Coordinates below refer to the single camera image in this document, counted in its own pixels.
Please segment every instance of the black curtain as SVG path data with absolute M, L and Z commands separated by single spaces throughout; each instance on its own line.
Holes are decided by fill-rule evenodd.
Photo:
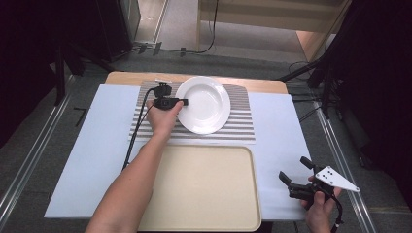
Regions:
M 362 5 L 333 59 L 338 93 L 370 138 L 360 151 L 391 175 L 412 209 L 412 7 Z

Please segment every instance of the white bracket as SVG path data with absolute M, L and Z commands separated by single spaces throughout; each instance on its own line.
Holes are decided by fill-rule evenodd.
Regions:
M 322 171 L 316 174 L 316 179 L 329 184 L 330 186 L 340 187 L 346 190 L 354 192 L 360 192 L 361 190 L 346 180 L 342 175 L 333 170 L 330 166 L 325 167 Z

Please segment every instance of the striped placemat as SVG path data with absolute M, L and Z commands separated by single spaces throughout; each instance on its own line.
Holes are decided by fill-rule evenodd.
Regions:
M 172 94 L 176 95 L 176 91 L 182 82 L 171 83 Z M 143 82 L 138 101 L 133 117 L 133 122 L 130 126 L 129 140 L 136 127 L 140 109 L 146 92 L 153 87 L 158 86 L 156 82 Z M 218 131 L 212 134 L 200 135 L 188 131 L 179 120 L 176 121 L 176 126 L 172 131 L 169 143 L 179 144 L 254 144 L 256 142 L 255 130 L 252 121 L 251 107 L 249 105 L 248 91 L 243 86 L 224 84 L 230 98 L 230 115 L 226 124 Z M 148 99 L 155 99 L 153 92 L 149 94 Z M 152 136 L 152 128 L 149 122 L 144 119 L 140 126 L 136 141 L 148 141 Z

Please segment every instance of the beige tray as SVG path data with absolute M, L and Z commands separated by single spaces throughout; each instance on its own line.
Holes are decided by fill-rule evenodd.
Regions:
M 139 231 L 254 231 L 260 221 L 247 148 L 168 146 Z

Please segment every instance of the human arm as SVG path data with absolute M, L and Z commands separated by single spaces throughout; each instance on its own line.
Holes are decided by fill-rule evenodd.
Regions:
M 153 101 L 149 101 L 148 108 L 152 105 Z M 112 182 L 94 212 L 86 232 L 137 231 L 152 196 L 161 156 L 182 106 L 183 102 L 180 101 L 170 111 L 162 111 L 156 107 L 149 110 L 148 120 L 154 132 L 152 138 Z
M 333 192 L 334 195 L 337 197 L 339 196 L 340 192 L 342 191 L 341 188 L 336 187 Z M 301 201 L 301 205 L 305 207 L 307 205 L 307 201 Z M 321 191 L 317 191 L 314 196 L 313 205 L 311 208 L 306 212 L 306 224 L 308 225 L 310 231 L 312 233 L 329 233 L 330 232 L 330 225 L 329 225 L 329 218 L 330 214 L 335 206 L 335 201 L 332 198 L 329 198 L 325 202 L 325 194 Z

